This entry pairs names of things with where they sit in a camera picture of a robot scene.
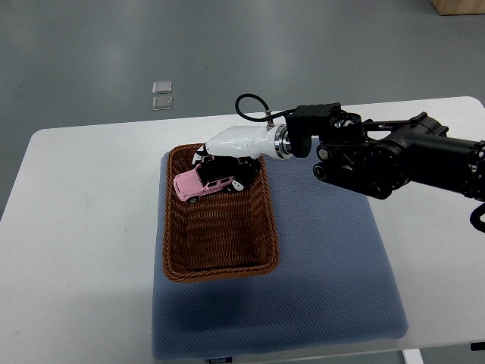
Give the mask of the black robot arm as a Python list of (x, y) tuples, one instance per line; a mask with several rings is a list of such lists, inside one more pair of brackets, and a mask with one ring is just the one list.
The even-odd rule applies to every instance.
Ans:
[(411, 181), (484, 199), (484, 143), (449, 137), (425, 112), (376, 122), (338, 103), (300, 105), (285, 121), (295, 157), (307, 157), (318, 138), (313, 173), (320, 181), (376, 199)]

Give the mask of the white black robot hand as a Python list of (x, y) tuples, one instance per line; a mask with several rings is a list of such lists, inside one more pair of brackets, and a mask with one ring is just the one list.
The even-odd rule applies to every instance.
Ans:
[(192, 165), (197, 166), (212, 156), (257, 159), (262, 155), (274, 159), (291, 158), (285, 124), (229, 127), (197, 149)]

